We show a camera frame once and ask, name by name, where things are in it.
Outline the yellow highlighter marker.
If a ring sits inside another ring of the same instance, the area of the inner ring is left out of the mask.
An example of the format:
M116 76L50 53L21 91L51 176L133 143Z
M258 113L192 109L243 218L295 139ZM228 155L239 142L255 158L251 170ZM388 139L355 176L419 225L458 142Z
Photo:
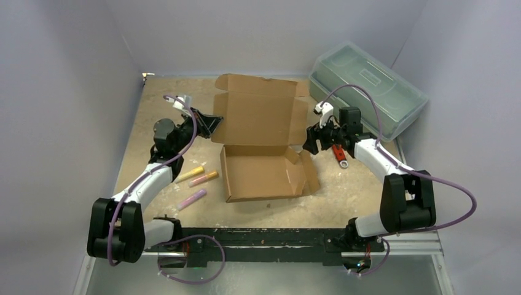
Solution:
M193 168L191 169L190 171L188 172L185 172L185 173L182 173L180 174L176 179L175 179L175 183L180 183L180 182L183 182L187 179L190 179L190 178L193 178L195 176L198 176L202 173L205 172L205 169L203 166L199 166L197 168Z

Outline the orange pink highlighter marker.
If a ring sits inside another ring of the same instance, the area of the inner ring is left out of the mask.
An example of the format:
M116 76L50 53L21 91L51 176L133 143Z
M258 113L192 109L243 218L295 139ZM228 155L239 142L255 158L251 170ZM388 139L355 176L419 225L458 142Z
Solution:
M217 170L213 170L203 176L195 178L189 182L189 187L195 187L205 182L211 181L212 179L218 178L219 173Z

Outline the brown cardboard box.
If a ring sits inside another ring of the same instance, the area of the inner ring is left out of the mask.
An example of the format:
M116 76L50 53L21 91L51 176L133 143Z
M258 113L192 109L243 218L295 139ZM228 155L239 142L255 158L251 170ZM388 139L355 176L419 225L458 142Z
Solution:
M221 74L213 113L223 121L211 140L221 143L227 203L294 199L320 190L311 154L296 151L307 139L308 95L302 83Z

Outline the purple highlighter marker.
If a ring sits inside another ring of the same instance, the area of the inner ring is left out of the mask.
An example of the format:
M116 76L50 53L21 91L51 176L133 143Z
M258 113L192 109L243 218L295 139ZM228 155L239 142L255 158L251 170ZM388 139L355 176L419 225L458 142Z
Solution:
M188 206L190 206L191 204L193 204L194 202L196 202L197 200L199 200L202 197L204 197L206 194L207 194L207 190L206 189L200 189L199 191L197 191L194 194L192 194L190 197L188 197L185 200L183 200L182 202L178 203L176 205L176 209L178 211L182 211L185 208L187 208Z

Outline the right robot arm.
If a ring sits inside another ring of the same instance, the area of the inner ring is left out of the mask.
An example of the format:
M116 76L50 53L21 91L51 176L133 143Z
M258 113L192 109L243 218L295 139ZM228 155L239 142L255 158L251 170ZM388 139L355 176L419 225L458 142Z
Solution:
M338 244L360 250L379 236L434 225L434 189L427 171L415 171L404 165L383 148L376 136L365 132L358 108L341 108L338 118L329 103L318 103L313 111L320 119L307 128L303 148L313 155L341 148L363 163L383 184L378 211L350 219L345 233L336 240Z

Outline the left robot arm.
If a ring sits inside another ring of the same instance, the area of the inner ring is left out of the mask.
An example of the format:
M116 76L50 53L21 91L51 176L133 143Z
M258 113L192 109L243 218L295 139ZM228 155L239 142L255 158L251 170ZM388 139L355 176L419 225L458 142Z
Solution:
M162 245L167 251L180 249L183 234L180 220L169 217L143 221L143 211L151 201L180 174L182 152L197 136L210 138L224 120L191 110L182 115L184 122L160 119L153 127L154 143L142 174L127 188L110 198L98 198L92 206L87 239L87 254L105 258L113 266L135 263L143 251Z

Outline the translucent green plastic toolbox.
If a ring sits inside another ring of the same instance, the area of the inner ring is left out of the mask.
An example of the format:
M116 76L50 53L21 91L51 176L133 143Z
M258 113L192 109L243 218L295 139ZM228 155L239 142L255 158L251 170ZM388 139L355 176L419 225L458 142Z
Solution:
M395 140L428 102L423 92L352 42L319 56L308 78L312 98L327 99L335 115L343 107L359 108L363 126L384 142Z

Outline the red handled adjustable wrench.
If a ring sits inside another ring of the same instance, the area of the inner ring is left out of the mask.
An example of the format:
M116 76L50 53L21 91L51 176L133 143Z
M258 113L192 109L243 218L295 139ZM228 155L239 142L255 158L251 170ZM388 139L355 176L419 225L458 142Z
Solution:
M347 157L342 149L341 146L339 145L333 145L332 146L332 151L335 155L335 158L339 164L339 166L343 169L347 169L348 168L348 161L347 161Z

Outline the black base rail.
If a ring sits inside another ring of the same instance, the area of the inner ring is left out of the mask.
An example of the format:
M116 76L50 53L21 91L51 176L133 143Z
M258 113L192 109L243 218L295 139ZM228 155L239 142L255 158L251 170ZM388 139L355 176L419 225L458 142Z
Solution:
M383 254L374 238L349 240L344 228L185 227L180 245L157 245L146 253L186 255L188 267L208 262L297 262L323 266L355 265L367 250Z

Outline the aluminium frame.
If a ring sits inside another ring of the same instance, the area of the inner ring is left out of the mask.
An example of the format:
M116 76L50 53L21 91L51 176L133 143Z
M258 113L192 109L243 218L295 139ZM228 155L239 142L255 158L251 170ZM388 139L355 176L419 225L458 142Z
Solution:
M383 254L367 250L355 265L297 262L208 262L144 252L111 267L86 256L75 294L452 294L435 232L388 237Z

